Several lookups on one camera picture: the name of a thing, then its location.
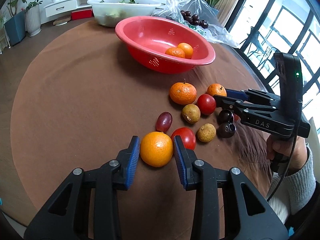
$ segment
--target round table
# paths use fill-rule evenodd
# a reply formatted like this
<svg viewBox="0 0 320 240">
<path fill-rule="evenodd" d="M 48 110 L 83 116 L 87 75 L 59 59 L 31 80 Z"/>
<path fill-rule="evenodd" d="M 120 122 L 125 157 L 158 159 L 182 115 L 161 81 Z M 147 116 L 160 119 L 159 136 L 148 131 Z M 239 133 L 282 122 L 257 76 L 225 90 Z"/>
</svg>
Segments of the round table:
<svg viewBox="0 0 320 240">
<path fill-rule="evenodd" d="M 227 49 L 212 46 L 217 55 L 212 64 L 168 75 L 135 62 L 114 29 L 93 21 L 52 41 L 28 67 L 11 117 L 13 160 L 34 206 L 40 209 L 74 168 L 99 168 L 127 148 L 133 135 L 142 139 L 154 131 L 162 112 L 173 116 L 168 135 L 183 126 L 196 132 L 208 122 L 217 128 L 218 110 L 190 125 L 180 116 L 182 106 L 168 98 L 171 85 L 184 79 L 198 96 L 212 83 L 259 89 Z M 263 134 L 239 121 L 236 127 L 230 139 L 197 143 L 197 157 L 220 169 L 239 167 L 265 195 L 271 172 Z M 184 191 L 174 158 L 162 168 L 139 160 L 132 187 L 118 199 L 124 240 L 190 239 L 195 192 Z"/>
</svg>

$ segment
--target tangerine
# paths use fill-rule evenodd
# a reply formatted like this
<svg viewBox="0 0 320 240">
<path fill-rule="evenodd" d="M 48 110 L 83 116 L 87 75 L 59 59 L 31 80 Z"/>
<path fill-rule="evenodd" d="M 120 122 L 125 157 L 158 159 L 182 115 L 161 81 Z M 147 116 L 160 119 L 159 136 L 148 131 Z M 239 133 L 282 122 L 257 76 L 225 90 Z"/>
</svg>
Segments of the tangerine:
<svg viewBox="0 0 320 240">
<path fill-rule="evenodd" d="M 179 105 L 189 105 L 196 100 L 197 90 L 189 83 L 178 82 L 170 88 L 169 96 L 173 102 Z"/>
<path fill-rule="evenodd" d="M 178 45 L 179 49 L 182 49 L 184 53 L 186 54 L 187 59 L 191 59 L 193 55 L 193 48 L 188 43 L 180 43 Z"/>
<path fill-rule="evenodd" d="M 141 141 L 141 159 L 150 166 L 165 166 L 172 158 L 173 143 L 171 138 L 162 132 L 148 133 Z"/>
<path fill-rule="evenodd" d="M 207 93 L 210 96 L 214 96 L 214 95 L 223 96 L 223 97 L 227 96 L 227 92 L 226 92 L 225 88 L 220 84 L 210 85 L 207 89 Z"/>
<path fill-rule="evenodd" d="M 165 51 L 165 54 L 174 57 L 186 58 L 186 54 L 184 53 L 184 51 L 179 48 L 169 48 Z"/>
</svg>

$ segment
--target white tv cabinet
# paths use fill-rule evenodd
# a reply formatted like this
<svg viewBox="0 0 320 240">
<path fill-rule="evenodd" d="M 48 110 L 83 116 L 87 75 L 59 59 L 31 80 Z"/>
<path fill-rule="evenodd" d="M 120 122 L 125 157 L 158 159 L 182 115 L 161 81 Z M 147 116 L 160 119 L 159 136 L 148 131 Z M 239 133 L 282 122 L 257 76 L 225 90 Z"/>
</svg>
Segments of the white tv cabinet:
<svg viewBox="0 0 320 240">
<path fill-rule="evenodd" d="M 50 3 L 45 6 L 45 14 L 47 17 L 57 15 L 63 12 L 71 12 L 77 9 L 82 8 L 90 8 L 91 5 L 87 4 L 88 0 L 60 0 L 55 3 Z M 156 0 L 159 1 L 163 7 L 165 5 L 166 0 Z"/>
</svg>

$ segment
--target red box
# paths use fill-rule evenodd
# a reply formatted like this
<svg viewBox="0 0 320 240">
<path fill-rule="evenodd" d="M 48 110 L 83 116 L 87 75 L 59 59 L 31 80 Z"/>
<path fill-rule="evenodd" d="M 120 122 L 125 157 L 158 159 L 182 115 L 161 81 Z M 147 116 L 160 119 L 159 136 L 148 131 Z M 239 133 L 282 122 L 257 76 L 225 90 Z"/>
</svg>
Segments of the red box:
<svg viewBox="0 0 320 240">
<path fill-rule="evenodd" d="M 93 17 L 92 9 L 71 12 L 71 20 L 79 20 Z"/>
</svg>

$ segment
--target white plastic basin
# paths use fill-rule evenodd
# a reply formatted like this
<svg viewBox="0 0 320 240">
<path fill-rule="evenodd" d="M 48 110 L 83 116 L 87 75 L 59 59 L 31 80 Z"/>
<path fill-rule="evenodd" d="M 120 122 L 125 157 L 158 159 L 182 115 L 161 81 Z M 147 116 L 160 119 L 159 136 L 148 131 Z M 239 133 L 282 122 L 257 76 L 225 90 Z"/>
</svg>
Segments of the white plastic basin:
<svg viewBox="0 0 320 240">
<path fill-rule="evenodd" d="M 121 1 L 123 0 L 88 0 L 87 3 L 92 5 L 96 21 L 107 27 L 116 27 L 120 21 L 129 17 L 151 16 L 154 9 L 161 6 L 156 0 L 134 0 L 136 4 L 120 3 Z"/>
</svg>

